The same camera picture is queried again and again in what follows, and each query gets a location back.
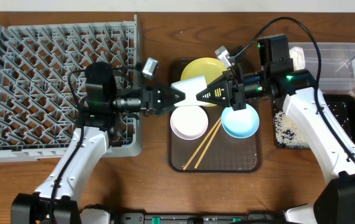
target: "yellow plate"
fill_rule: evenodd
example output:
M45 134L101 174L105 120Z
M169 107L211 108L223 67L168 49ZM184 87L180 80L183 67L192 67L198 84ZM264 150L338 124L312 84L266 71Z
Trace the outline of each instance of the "yellow plate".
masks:
M190 62L183 70L180 80L205 75L207 85L213 82L217 77L222 75L226 68L220 60L215 58L199 58Z

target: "blue bowl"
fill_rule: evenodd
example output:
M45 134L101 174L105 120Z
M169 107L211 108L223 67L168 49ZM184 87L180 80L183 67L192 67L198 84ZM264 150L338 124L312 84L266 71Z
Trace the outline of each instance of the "blue bowl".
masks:
M259 128L259 115L250 105L247 109L234 111L229 107L223 110L222 126L233 138L247 138Z

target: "wooden table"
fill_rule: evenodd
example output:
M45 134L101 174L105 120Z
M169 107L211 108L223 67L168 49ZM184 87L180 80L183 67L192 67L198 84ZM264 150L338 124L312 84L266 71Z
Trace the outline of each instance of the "wooden table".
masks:
M3 26L131 21L134 13L0 12ZM183 57L214 57L221 45L245 45L278 16L303 22L319 42L355 42L355 14L313 13L138 13L144 57L159 60L158 79L166 82L171 63ZM291 42L309 42L291 22L279 22L265 34L286 33ZM248 52L258 60L256 47ZM263 165L253 174L181 174L167 163L168 117L144 119L143 152L131 158L101 159L85 188L80 207L104 203L111 208L152 213L245 213L281 210L314 202L325 187L310 150L277 149L272 111L261 103ZM58 159L0 164L0 223L9 223L10 207L20 193L31 193Z

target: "chopstick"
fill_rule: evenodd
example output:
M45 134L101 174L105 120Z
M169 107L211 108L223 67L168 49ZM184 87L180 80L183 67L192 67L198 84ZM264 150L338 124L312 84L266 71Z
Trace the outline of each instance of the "chopstick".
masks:
M214 140L214 137L215 137L215 135L216 135L216 133L217 133L217 130L219 130L221 124L222 124L222 122L219 122L219 124L217 125L216 130L215 130L214 133L212 134L211 139L209 140L207 146L205 147L204 151L202 152L200 158L198 159L197 164L196 164L196 166L194 167L195 169L197 169L197 167L198 167L198 165L200 164L202 158L204 157L205 153L207 152L209 145L212 143L212 140Z
M215 124L214 124L214 126L211 128L211 130L209 130L207 136L204 138L204 140L202 140L201 144L198 146L198 148L196 149L196 151L192 154L192 156L190 157L190 159L188 160L188 162L186 163L186 165L183 167L183 170L186 170L186 169L187 169L187 167L190 165L190 163L191 163L191 161L193 160L193 158L195 158L195 156L197 155L198 151L200 151L200 148L202 147L202 145L207 141L208 137L211 135L211 133L213 132L213 130L216 128L216 126L217 126L218 124L219 124L219 126L218 126L217 129L219 129L220 124L221 124L220 119L221 119L221 118L219 118L219 119L215 122Z

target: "black tray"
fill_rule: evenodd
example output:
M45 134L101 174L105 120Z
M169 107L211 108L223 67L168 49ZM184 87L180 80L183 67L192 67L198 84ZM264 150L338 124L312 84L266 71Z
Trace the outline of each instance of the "black tray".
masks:
M179 59L171 67L170 83L180 80L180 76L188 63L193 58ZM256 101L250 101L258 111ZM177 172L254 172L262 164L262 147L260 142L260 128L251 137L246 139L236 139L230 137L221 126L215 135L212 144L209 146L207 153L201 160L197 169L194 168L198 158L202 154L205 145L197 153L196 157L190 163L190 166L183 170L184 165L190 159L194 151L205 138L208 131L213 127L215 122L222 114L221 106L204 106L202 107L208 115L208 129L200 138L187 141L177 137L171 129L168 132L168 162L169 165Z
M343 127L346 134L352 139L353 143L355 143L355 99L349 95L325 94L323 96L332 114L335 115L338 123ZM287 146L277 140L276 135L278 133L275 126L275 117L280 111L281 110L278 110L276 105L273 104L273 133L276 146L285 149L309 149L308 147Z

